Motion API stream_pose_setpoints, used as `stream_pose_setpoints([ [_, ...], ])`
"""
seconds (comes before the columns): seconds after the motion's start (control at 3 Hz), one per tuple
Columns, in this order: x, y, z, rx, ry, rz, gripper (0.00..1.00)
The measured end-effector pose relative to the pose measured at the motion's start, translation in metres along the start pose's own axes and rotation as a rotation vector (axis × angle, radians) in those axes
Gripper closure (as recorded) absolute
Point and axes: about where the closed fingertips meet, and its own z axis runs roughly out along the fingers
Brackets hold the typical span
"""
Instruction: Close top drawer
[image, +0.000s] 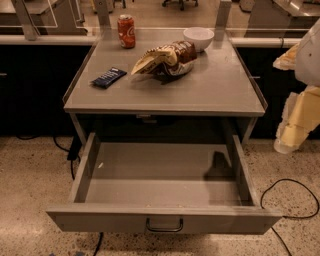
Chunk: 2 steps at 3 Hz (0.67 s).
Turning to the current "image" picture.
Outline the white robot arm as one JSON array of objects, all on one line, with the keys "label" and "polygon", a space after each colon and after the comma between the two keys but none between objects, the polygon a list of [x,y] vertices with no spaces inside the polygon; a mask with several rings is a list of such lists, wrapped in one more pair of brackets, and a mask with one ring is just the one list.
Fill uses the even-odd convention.
[{"label": "white robot arm", "polygon": [[320,20],[273,66],[293,70],[295,78],[306,85],[301,93],[289,94],[276,132],[274,149],[288,154],[296,151],[320,125]]}]

